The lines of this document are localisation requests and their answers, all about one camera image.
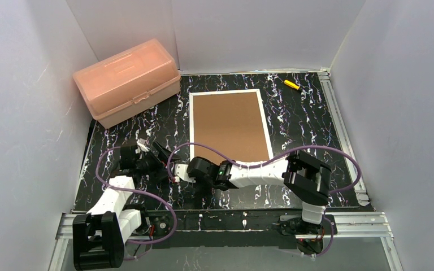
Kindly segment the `white picture frame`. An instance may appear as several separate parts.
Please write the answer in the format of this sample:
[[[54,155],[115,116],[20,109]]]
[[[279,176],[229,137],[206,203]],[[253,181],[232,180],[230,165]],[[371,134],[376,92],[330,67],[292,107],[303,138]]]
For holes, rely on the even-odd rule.
[[[268,160],[274,156],[259,89],[225,90],[189,95],[190,157],[214,163],[222,158],[210,146],[238,161]]]

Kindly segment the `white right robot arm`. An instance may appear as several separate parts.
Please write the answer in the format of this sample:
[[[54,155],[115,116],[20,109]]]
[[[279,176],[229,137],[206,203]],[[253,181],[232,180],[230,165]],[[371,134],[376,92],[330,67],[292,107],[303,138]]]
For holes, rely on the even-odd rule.
[[[177,176],[223,191],[258,185],[285,186],[302,200],[301,219],[319,225],[329,201],[331,167],[305,151],[295,151],[268,164],[223,161],[217,165],[198,156],[185,167],[185,174]]]

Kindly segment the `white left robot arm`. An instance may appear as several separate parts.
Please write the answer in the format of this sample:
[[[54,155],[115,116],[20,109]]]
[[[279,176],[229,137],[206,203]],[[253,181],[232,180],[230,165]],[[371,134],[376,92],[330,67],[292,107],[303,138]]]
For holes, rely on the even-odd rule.
[[[135,177],[144,175],[171,177],[169,165],[181,158],[158,142],[152,146],[157,154],[142,143],[118,147],[120,158],[110,178],[104,180],[96,169],[96,177],[106,189],[98,202],[84,215],[78,215],[72,222],[73,264],[76,270],[95,270],[118,268],[125,255],[125,244],[133,233],[143,230],[149,240],[138,244],[151,246],[156,227],[151,224],[144,210],[127,207],[126,202],[132,194],[140,194],[158,200],[166,206],[173,218],[173,225],[161,241],[168,239],[177,228],[177,217],[172,207],[161,197],[147,191],[137,190]]]

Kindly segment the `pink plastic storage box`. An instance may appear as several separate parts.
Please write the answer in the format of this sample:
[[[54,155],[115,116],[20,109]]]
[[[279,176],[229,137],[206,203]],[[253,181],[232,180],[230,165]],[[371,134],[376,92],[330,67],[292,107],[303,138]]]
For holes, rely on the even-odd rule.
[[[152,39],[73,74],[93,119],[108,129],[180,91],[174,58]]]

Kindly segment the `yellow screwdriver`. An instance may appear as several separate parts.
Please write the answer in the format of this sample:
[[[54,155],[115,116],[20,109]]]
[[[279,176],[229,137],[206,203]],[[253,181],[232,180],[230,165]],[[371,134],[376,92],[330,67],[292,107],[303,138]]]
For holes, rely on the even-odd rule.
[[[291,89],[294,89],[294,90],[296,90],[296,91],[301,91],[301,90],[302,90],[301,86],[298,85],[298,84],[295,83],[295,82],[292,82],[292,81],[289,81],[289,80],[284,80],[284,84],[285,84],[287,87],[289,87],[289,88],[291,88]]]

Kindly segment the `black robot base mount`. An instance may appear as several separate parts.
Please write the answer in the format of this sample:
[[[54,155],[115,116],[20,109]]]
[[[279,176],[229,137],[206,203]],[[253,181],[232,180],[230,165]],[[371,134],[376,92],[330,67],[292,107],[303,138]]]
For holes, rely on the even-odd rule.
[[[301,216],[300,209],[177,210],[177,228],[154,249],[180,247],[277,247],[295,249],[315,234],[284,234],[281,224]]]

